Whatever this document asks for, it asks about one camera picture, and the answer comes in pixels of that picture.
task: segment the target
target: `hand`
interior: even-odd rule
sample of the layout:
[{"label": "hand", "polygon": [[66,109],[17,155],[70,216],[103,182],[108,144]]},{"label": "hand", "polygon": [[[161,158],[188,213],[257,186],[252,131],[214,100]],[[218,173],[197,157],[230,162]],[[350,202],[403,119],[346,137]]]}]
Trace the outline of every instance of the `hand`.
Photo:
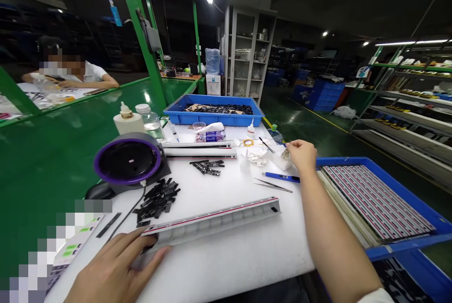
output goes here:
[{"label": "hand", "polygon": [[170,249],[159,249],[142,271],[131,269],[143,248],[156,242],[153,236],[140,236],[145,229],[118,234],[105,244],[80,271],[65,303],[134,303]]},{"label": "hand", "polygon": [[56,79],[54,79],[53,77],[46,76],[46,80],[49,80],[50,82],[58,83],[58,81]]},{"label": "hand", "polygon": [[58,85],[62,88],[82,88],[83,83],[75,81],[62,81]]},{"label": "hand", "polygon": [[291,160],[298,169],[300,176],[311,172],[315,173],[317,149],[312,143],[296,140],[286,143],[286,147],[291,154]]}]

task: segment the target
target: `tape roll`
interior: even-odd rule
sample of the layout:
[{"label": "tape roll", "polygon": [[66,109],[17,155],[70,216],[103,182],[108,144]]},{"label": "tape roll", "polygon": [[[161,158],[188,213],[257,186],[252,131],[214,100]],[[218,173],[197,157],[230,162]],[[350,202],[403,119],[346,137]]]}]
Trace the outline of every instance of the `tape roll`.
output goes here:
[{"label": "tape roll", "polygon": [[243,145],[244,146],[252,146],[252,145],[254,145],[254,141],[253,140],[243,140]]}]

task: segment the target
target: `factory floor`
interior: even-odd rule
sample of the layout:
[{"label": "factory floor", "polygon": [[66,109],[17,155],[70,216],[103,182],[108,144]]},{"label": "factory floor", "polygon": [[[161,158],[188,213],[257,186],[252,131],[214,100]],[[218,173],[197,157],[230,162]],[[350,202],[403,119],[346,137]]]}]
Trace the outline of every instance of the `factory floor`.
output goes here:
[{"label": "factory floor", "polygon": [[[263,90],[260,108],[267,120],[278,125],[285,141],[309,141],[317,148],[319,156],[368,157],[413,192],[422,201],[452,222],[452,195],[415,173],[397,158],[373,148],[371,144],[348,134],[351,120],[324,112],[311,112],[290,100],[291,89],[267,88]],[[452,278],[452,241],[423,249],[441,270]]]}]

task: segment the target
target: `purple ring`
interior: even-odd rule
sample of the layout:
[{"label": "purple ring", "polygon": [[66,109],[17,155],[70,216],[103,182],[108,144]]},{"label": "purple ring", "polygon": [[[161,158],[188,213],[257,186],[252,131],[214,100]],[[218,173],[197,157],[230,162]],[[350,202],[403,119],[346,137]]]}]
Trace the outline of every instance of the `purple ring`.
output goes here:
[{"label": "purple ring", "polygon": [[[108,148],[112,147],[113,145],[119,144],[119,143],[125,143],[125,142],[139,142],[139,143],[143,143],[146,144],[147,146],[149,146],[155,153],[157,161],[154,164],[154,167],[149,170],[149,172],[147,172],[145,175],[137,177],[137,178],[133,178],[129,181],[120,181],[114,178],[110,178],[107,175],[104,175],[104,173],[100,170],[100,166],[99,166],[99,160],[102,156],[102,154],[105,152],[105,150],[107,150]],[[117,141],[111,141],[109,144],[107,144],[106,146],[104,146],[101,150],[99,150],[99,152],[97,153],[96,157],[94,158],[94,170],[95,172],[100,176],[100,178],[102,178],[104,181],[107,181],[108,183],[115,183],[115,184],[126,184],[126,185],[130,185],[130,184],[136,184],[139,183],[147,178],[149,178],[150,176],[152,176],[160,167],[160,163],[161,163],[161,156],[160,156],[160,151],[157,149],[157,147],[155,145],[153,145],[152,143],[149,143],[147,141],[143,141],[140,139],[136,139],[136,138],[124,138],[124,139],[120,139]]]}]

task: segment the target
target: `small cup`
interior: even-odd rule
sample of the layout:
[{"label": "small cup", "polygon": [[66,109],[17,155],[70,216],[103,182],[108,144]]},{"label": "small cup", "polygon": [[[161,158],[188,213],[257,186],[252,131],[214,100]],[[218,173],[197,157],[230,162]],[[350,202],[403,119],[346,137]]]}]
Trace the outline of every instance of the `small cup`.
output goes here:
[{"label": "small cup", "polygon": [[198,131],[199,129],[202,129],[202,128],[205,128],[205,127],[206,127],[206,124],[204,122],[193,123],[193,129],[195,131]]}]

